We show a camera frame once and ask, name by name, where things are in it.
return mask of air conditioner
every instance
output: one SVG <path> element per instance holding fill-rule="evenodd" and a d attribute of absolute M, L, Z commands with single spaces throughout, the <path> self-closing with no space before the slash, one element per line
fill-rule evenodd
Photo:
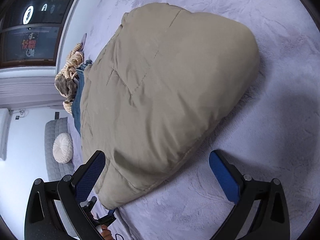
<path fill-rule="evenodd" d="M 0 161 L 4 161 L 6 158 L 9 120 L 9 110 L 0 108 Z"/>

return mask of round pillow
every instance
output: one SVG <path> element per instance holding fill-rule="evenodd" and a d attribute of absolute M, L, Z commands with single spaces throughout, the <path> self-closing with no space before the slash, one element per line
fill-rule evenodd
<path fill-rule="evenodd" d="M 70 134 L 59 134 L 54 140 L 52 152 L 58 163 L 69 162 L 73 156 L 73 144 Z"/>

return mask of jeans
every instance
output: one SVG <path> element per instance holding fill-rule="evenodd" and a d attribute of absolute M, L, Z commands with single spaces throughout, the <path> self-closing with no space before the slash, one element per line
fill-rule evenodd
<path fill-rule="evenodd" d="M 71 111 L 72 111 L 72 115 L 73 118 L 75 119 L 75 127 L 78 131 L 78 133 L 80 134 L 80 127 L 81 127 L 81 123 L 80 123 L 80 100 L 81 100 L 81 94 L 82 94 L 82 90 L 84 87 L 84 74 L 83 71 L 84 69 L 89 65 L 92 64 L 91 60 L 86 60 L 85 63 L 80 64 L 80 66 L 78 68 L 76 68 L 76 71 L 78 73 L 78 88 L 77 88 L 77 94 L 76 94 L 76 98 L 72 103 L 71 106 Z"/>

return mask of wall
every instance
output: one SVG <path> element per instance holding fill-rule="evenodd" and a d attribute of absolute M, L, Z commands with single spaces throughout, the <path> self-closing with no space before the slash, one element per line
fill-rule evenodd
<path fill-rule="evenodd" d="M 27 109 L 26 116 L 11 117 L 7 159 L 0 162 L 0 214 L 18 240 L 24 239 L 24 220 L 32 183 L 37 178 L 48 181 L 44 157 L 44 127 L 69 114 L 49 107 Z"/>
<path fill-rule="evenodd" d="M 91 21 L 91 15 L 94 8 L 97 7 L 100 0 L 75 0 L 73 7 L 69 12 L 69 19 L 64 27 L 64 33 L 61 39 L 60 51 L 55 67 L 19 67 L 0 69 L 1 78 L 13 77 L 52 77 L 55 76 L 65 62 L 68 53 L 74 46 L 81 41 L 83 35 L 87 32 L 87 27 Z"/>

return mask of window frame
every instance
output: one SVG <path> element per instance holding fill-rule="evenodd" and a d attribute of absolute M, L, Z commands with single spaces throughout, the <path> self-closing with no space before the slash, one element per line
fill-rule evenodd
<path fill-rule="evenodd" d="M 56 66 L 57 59 L 58 59 L 59 45 L 60 45 L 63 29 L 74 1 L 75 0 L 70 0 L 61 24 L 57 24 L 57 23 L 23 24 L 23 25 L 17 25 L 17 26 L 6 28 L 6 29 L 2 29 L 4 19 L 5 19 L 5 16 L 4 16 L 4 18 L 2 18 L 0 22 L 0 47 L 1 48 L 4 48 L 4 36 L 5 36 L 4 34 L 10 30 L 22 29 L 22 28 L 28 28 L 28 27 L 59 27 L 59 31 L 58 31 L 56 44 L 54 47 L 53 58 L 4 61 L 5 50 L 1 49 L 0 50 L 0 69 L 11 68 L 11 67 L 22 67 L 22 66 Z"/>

